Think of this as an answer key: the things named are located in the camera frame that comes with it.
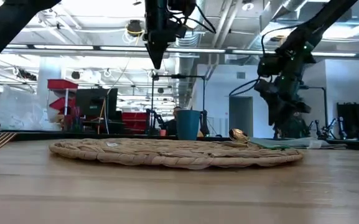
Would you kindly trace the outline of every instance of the white wall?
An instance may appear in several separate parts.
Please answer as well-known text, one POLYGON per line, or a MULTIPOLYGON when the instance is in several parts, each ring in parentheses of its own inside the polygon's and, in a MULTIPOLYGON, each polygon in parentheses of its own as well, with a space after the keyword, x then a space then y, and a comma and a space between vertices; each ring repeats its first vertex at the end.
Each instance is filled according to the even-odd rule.
MULTIPOLYGON (((204 75, 207 69, 206 65, 198 65, 198 75, 204 75)), ((205 92, 205 108, 208 111, 208 117, 213 118, 214 128, 222 136, 227 136, 229 121, 229 93, 241 84, 257 78, 257 66, 236 66, 236 65, 219 65, 209 80, 205 92), (236 78, 237 72, 246 72, 245 80, 236 78)), ((202 109, 202 81, 196 82, 197 99, 193 104, 195 110, 202 109)), ((268 106, 255 90, 250 90, 239 96, 253 97, 253 132, 254 137, 271 138, 274 131, 268 125, 268 106)))
POLYGON ((337 103, 359 103, 359 60, 326 60, 329 120, 337 117, 337 103))
MULTIPOLYGON (((319 63, 309 65, 305 71, 302 78, 304 84, 307 86, 313 87, 327 87, 326 84, 326 72, 325 72, 325 61, 320 61, 319 63)), ((299 90, 299 96, 304 99, 304 103, 310 106, 312 109, 309 114, 303 114, 302 117, 305 119, 307 125, 311 121, 319 120, 320 125, 325 123, 324 115, 324 94, 321 89, 309 89, 309 90, 299 90)), ((313 125, 311 130, 312 136, 316 137, 316 127, 313 125)))

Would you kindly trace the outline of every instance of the small gold object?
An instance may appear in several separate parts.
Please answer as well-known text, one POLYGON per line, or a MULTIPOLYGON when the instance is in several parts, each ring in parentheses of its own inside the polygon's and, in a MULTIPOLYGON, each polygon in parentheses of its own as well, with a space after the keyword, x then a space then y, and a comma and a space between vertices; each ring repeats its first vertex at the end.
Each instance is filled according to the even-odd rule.
POLYGON ((240 129, 231 129, 229 131, 229 138, 234 142, 249 142, 249 137, 240 129))

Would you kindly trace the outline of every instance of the fluorescent light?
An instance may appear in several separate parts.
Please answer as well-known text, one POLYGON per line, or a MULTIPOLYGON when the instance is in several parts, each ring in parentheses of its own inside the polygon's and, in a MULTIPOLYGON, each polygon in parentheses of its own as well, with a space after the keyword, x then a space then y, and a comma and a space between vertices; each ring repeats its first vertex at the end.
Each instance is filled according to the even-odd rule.
POLYGON ((100 50, 114 50, 114 51, 128 51, 129 49, 131 49, 132 52, 144 52, 145 48, 144 47, 100 47, 100 50))
POLYGON ((354 57, 355 53, 335 53, 335 52, 313 52, 313 56, 319 57, 354 57))
POLYGON ((85 45, 35 45, 37 49, 54 49, 54 50, 93 50, 93 46, 85 45))
POLYGON ((8 44, 7 48, 20 48, 20 49, 27 49, 27 45, 24 44, 8 44))
POLYGON ((166 52, 222 54, 222 53, 225 53, 225 50, 223 50, 223 49, 168 48, 168 49, 166 50, 166 52))
MULTIPOLYGON (((152 88, 151 85, 136 85, 138 88, 152 88)), ((154 88, 171 88, 171 86, 156 86, 154 85, 154 88)))

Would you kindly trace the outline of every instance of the ceiling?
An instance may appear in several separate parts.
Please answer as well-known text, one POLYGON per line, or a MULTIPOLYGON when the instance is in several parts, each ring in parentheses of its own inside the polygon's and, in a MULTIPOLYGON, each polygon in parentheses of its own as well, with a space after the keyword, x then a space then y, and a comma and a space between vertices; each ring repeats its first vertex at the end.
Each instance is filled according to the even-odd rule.
MULTIPOLYGON (((126 25, 131 19, 144 21, 144 3, 133 5, 137 0, 92 0, 79 3, 77 0, 63 0, 61 4, 51 10, 40 12, 31 20, 25 29, 17 35, 12 44, 32 44, 32 45, 122 45, 122 46, 143 46, 141 36, 131 37, 126 32, 126 25)), ((271 6, 267 6, 267 0, 252 0, 253 8, 243 10, 244 3, 249 2, 239 0, 230 1, 231 8, 228 18, 222 29, 222 34, 218 38, 215 48, 237 48, 237 49, 261 49, 260 34, 278 27, 288 26, 289 24, 300 23, 302 19, 311 17, 322 7, 321 1, 311 0, 300 11, 297 21, 276 21, 262 25, 264 16, 271 6), (233 22, 230 22, 231 15, 235 13, 233 22), (225 27, 230 26, 227 35, 225 27)), ((198 0, 208 20, 218 27, 221 15, 224 11, 224 0, 198 0)), ((359 33, 355 32, 359 27, 359 21, 347 21, 338 23, 326 32, 325 39, 318 45, 317 50, 349 50, 359 52, 359 33)), ((176 43, 181 47, 212 47, 214 34, 201 28, 201 31, 188 39, 176 43)), ((280 42, 270 41, 270 37, 277 35, 288 35, 289 31, 273 32, 266 38, 265 47, 267 49, 276 48, 280 42)), ((23 83, 21 78, 15 75, 15 67, 23 68, 35 75, 38 74, 40 58, 42 53, 28 51, 23 54, 1 54, 0 55, 0 83, 18 82, 23 83)), ((63 75, 69 80, 73 80, 73 71, 80 72, 81 78, 73 80, 90 87, 93 84, 120 85, 119 94, 122 96, 151 94, 151 71, 153 69, 147 54, 130 54, 128 52, 113 52, 109 55, 67 55, 61 57, 64 64, 63 75)), ((162 68, 156 71, 160 74, 175 74, 181 72, 181 68, 187 67, 188 74, 191 68, 201 60, 194 58, 204 57, 203 55, 187 54, 166 54, 162 68)), ((189 97, 193 79, 173 80, 161 78, 156 82, 157 86, 164 88, 161 96, 173 97, 174 103, 180 102, 179 98, 189 97)))

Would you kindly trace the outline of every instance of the person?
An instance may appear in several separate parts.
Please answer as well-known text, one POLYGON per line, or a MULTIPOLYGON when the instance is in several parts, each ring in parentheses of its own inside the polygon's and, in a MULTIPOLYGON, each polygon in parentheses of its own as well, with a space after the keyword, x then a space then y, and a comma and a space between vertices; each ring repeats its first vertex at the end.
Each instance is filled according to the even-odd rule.
POLYGON ((306 138, 310 136, 309 127, 301 116, 295 112, 293 116, 277 129, 281 138, 306 138))
POLYGON ((172 113, 174 118, 167 123, 167 136, 177 135, 177 112, 181 109, 182 108, 180 106, 176 106, 174 108, 174 112, 172 113))

